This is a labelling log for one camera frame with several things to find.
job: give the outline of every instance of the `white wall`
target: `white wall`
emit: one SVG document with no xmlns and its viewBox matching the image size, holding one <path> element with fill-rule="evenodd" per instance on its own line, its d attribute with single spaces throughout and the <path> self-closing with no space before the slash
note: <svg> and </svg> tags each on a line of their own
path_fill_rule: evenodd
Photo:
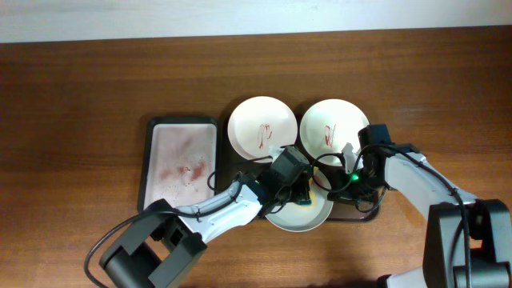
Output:
<svg viewBox="0 0 512 288">
<path fill-rule="evenodd" d="M 0 42 L 512 24 L 512 0 L 0 0 Z"/>
</svg>

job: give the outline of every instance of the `cable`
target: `cable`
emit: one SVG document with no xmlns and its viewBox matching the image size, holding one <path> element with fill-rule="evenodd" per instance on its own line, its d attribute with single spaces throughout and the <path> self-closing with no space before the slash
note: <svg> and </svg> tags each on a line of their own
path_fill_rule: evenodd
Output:
<svg viewBox="0 0 512 288">
<path fill-rule="evenodd" d="M 237 177 L 235 178 L 235 180 L 236 179 L 240 179 L 241 176 L 242 176 L 242 172 L 238 172 L 237 173 Z M 138 220 L 144 219 L 144 218 L 149 217 L 149 216 L 161 215 L 161 214 L 172 214 L 172 215 L 176 215 L 176 216 L 182 216 L 184 218 L 200 218 L 200 217 L 205 217 L 205 216 L 211 215 L 211 214 L 213 214 L 215 212 L 218 212 L 218 211 L 226 208 L 229 204 L 234 202 L 234 200 L 240 195 L 240 191 L 242 191 L 242 183 L 240 183 L 238 185 L 236 193 L 231 197 L 231 199 L 228 202 L 218 206 L 217 208 L 214 208 L 212 210 L 208 210 L 207 212 L 203 212 L 203 213 L 188 214 L 188 213 L 181 212 L 180 210 L 171 207 L 169 210 L 151 211 L 151 212 L 145 212 L 145 213 L 142 212 L 140 214 L 137 214 L 135 216 L 132 216 L 132 217 L 128 218 L 127 220 L 121 222 L 120 224 L 116 225 L 116 227 L 112 228 L 112 230 L 107 232 L 101 239 L 99 239 L 98 242 L 96 242 L 96 244 L 94 244 L 94 246 L 90 249 L 89 253 L 87 253 L 86 259 L 84 260 L 84 263 L 83 263 L 83 270 L 86 273 L 86 276 L 96 286 L 101 287 L 101 288 L 108 288 L 105 284 L 101 283 L 99 280 L 96 279 L 95 276 L 92 275 L 92 273 L 89 270 L 89 263 L 90 263 L 90 260 L 92 259 L 93 255 L 94 255 L 94 253 L 96 252 L 96 250 L 98 250 L 98 248 L 101 245 L 103 245 L 103 243 L 105 243 L 106 240 L 108 240 L 108 238 L 110 238 L 112 235 L 114 235 L 116 232 L 118 232 L 124 226 L 127 226 L 127 225 L 129 225 L 129 224 L 131 224 L 133 222 L 136 222 Z"/>
<path fill-rule="evenodd" d="M 279 193 L 281 192 L 281 190 L 282 190 L 283 188 L 290 188 L 290 187 L 289 187 L 289 186 L 283 186 L 283 187 L 281 187 L 281 189 L 279 189 L 279 191 L 275 194 L 274 199 L 277 199 L 277 198 L 278 198 L 278 195 L 279 195 Z M 279 209 L 278 209 L 277 211 L 275 211 L 275 212 L 269 212 L 269 214 L 277 214 L 277 213 L 279 213 L 279 211 L 281 211 L 281 210 L 282 210 L 282 208 L 284 208 L 284 207 L 285 207 L 285 205 L 288 203 L 288 201 L 291 199 L 292 192 L 293 192 L 293 191 L 290 189 L 290 192 L 288 193 L 288 197 L 286 198 L 286 200 L 285 200 L 285 201 L 280 201 L 280 203 L 281 203 L 281 207 L 279 207 Z"/>
<path fill-rule="evenodd" d="M 320 156 L 316 157 L 316 159 L 315 159 L 315 160 L 313 160 L 313 163 L 311 164 L 311 166 L 312 166 L 312 167 L 313 167 L 313 169 L 314 169 L 315 164 L 316 164 L 316 163 L 317 163 L 321 158 L 324 158 L 324 157 L 326 157 L 326 156 L 337 156 L 337 157 L 339 157 L 340 155 L 341 155 L 340 153 L 326 153 L 326 154 L 322 154 L 322 155 L 320 155 Z M 327 192 L 329 192 L 329 193 L 335 193 L 335 194 L 337 194 L 337 193 L 341 193 L 341 192 L 343 192 L 346 188 L 348 188 L 348 187 L 349 187 L 349 185 L 352 183 L 352 180 L 351 180 L 351 179 L 352 179 L 352 178 L 349 178 L 348 183 L 347 183 L 347 184 L 345 184 L 342 188 L 338 188 L 338 189 L 329 189 L 329 188 L 325 188 L 324 186 L 322 186 L 322 184 L 320 184 L 320 183 L 317 181 L 317 179 L 316 179 L 315 177 L 313 177 L 313 182 L 314 182 L 314 184 L 316 184 L 320 189 L 325 190 L 325 191 L 327 191 Z"/>
<path fill-rule="evenodd" d="M 375 203 L 368 210 L 360 210 L 359 209 L 359 204 L 356 204 L 355 209 L 357 209 L 361 213 L 371 213 L 371 212 L 374 212 L 381 205 L 382 200 L 384 200 L 384 196 L 386 195 L 386 191 L 387 191 L 387 188 L 385 188 L 385 187 L 382 188 L 382 193 L 381 193 L 381 196 L 378 198 L 377 203 Z"/>
<path fill-rule="evenodd" d="M 426 172 L 428 172 L 432 176 L 436 177 L 444 185 L 444 187 L 446 187 L 448 189 L 448 191 L 451 193 L 451 196 L 453 196 L 455 198 L 455 201 L 457 201 L 457 204 L 459 205 L 460 210 L 461 210 L 462 226 L 463 226 L 463 230 L 464 230 L 464 256 L 465 256 L 465 260 L 466 260 L 466 283 L 467 283 L 466 285 L 467 285 L 467 287 L 472 288 L 473 285 L 471 283 L 472 277 L 471 277 L 470 228 L 469 228 L 469 222 L 468 222 L 468 218 L 467 218 L 466 208 L 464 207 L 464 202 L 462 201 L 461 196 L 457 192 L 457 188 L 452 187 L 452 185 L 449 184 L 448 181 L 443 176 L 441 176 L 438 172 L 436 172 L 435 170 L 431 169 L 428 166 L 425 166 L 423 163 L 412 158 L 407 153 L 401 151 L 400 149 L 398 149 L 396 147 L 384 145 L 384 144 L 370 144 L 370 145 L 362 148 L 361 152 L 359 153 L 358 158 L 355 161 L 354 168 L 356 168 L 358 166 L 359 159 L 364 154 L 364 152 L 368 151 L 371 148 L 378 148 L 378 147 L 395 151 L 395 152 L 399 153 L 400 155 L 402 155 L 403 157 L 407 158 L 407 160 L 411 161 L 416 166 L 424 169 Z"/>
<path fill-rule="evenodd" d="M 245 161 L 241 161 L 241 162 L 236 162 L 234 164 L 232 164 L 232 166 L 238 166 L 238 165 L 242 165 L 242 164 L 247 164 L 247 163 L 250 163 L 250 162 L 255 162 L 255 161 L 260 161 L 260 160 L 264 160 L 264 159 L 269 159 L 269 158 L 272 158 L 272 156 L 265 156 L 265 157 L 260 157 L 260 158 L 255 158 L 255 159 L 250 159 L 250 160 L 245 160 Z M 214 172 L 212 172 L 210 174 L 210 176 L 208 176 L 208 179 L 206 180 L 206 184 L 208 185 L 208 188 L 210 188 L 213 192 L 224 192 L 225 190 L 227 190 L 229 187 L 225 188 L 225 189 L 217 189 L 215 187 L 213 187 L 211 184 L 210 184 L 210 181 L 212 179 L 212 177 L 217 173 L 217 171 L 215 170 Z"/>
</svg>

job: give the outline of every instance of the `wood grain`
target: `wood grain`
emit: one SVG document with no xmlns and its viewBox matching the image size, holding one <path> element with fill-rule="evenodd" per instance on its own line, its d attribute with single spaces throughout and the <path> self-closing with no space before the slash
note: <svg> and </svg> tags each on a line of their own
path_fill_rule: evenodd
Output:
<svg viewBox="0 0 512 288">
<path fill-rule="evenodd" d="M 350 101 L 453 182 L 512 206 L 511 79 L 510 26 L 1 45 L 0 286 L 92 286 L 86 252 L 136 212 L 149 118 L 227 119 L 256 95 L 294 111 Z M 425 228 L 399 193 L 367 224 L 253 222 L 212 241 L 185 284 L 371 281 L 420 266 Z"/>
</svg>

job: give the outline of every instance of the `white plate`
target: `white plate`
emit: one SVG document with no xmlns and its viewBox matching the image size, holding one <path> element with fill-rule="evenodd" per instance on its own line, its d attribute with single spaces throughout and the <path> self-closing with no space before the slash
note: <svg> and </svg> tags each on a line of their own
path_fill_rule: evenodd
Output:
<svg viewBox="0 0 512 288">
<path fill-rule="evenodd" d="M 267 96 L 242 102 L 231 114 L 227 125 L 233 149 L 248 160 L 268 156 L 270 145 L 295 144 L 297 130 L 297 119 L 290 108 Z M 272 162 L 272 159 L 258 162 Z"/>
<path fill-rule="evenodd" d="M 350 143 L 358 152 L 358 132 L 370 122 L 356 105 L 330 99 L 314 104 L 304 114 L 301 121 L 301 142 L 311 157 L 325 153 L 341 153 L 345 144 Z M 321 163 L 341 166 L 341 161 L 333 156 L 320 159 Z"/>
<path fill-rule="evenodd" d="M 325 188 L 330 189 L 326 176 L 316 170 L 314 177 Z M 320 189 L 314 182 L 310 184 L 311 205 L 300 206 L 295 203 L 287 203 L 276 214 L 268 214 L 266 218 L 277 227 L 290 232 L 305 232 L 322 224 L 333 209 L 333 202 L 327 200 L 327 192 Z"/>
</svg>

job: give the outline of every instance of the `white bowl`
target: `white bowl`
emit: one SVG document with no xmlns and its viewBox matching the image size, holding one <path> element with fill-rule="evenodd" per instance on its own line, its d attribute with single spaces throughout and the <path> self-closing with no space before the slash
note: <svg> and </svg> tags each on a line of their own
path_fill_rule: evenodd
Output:
<svg viewBox="0 0 512 288">
<path fill-rule="evenodd" d="M 231 114 L 227 125 L 233 149 L 248 160 L 268 156 L 271 145 L 295 144 L 297 132 L 297 119 L 291 109 L 267 96 L 242 102 Z M 272 162 L 272 159 L 258 162 Z"/>
<path fill-rule="evenodd" d="M 350 143 L 358 152 L 358 132 L 370 122 L 356 105 L 330 99 L 314 104 L 304 114 L 301 121 L 300 137 L 304 149 L 313 158 L 326 153 L 341 153 L 345 144 Z M 334 156 L 319 160 L 330 166 L 342 166 Z"/>
</svg>

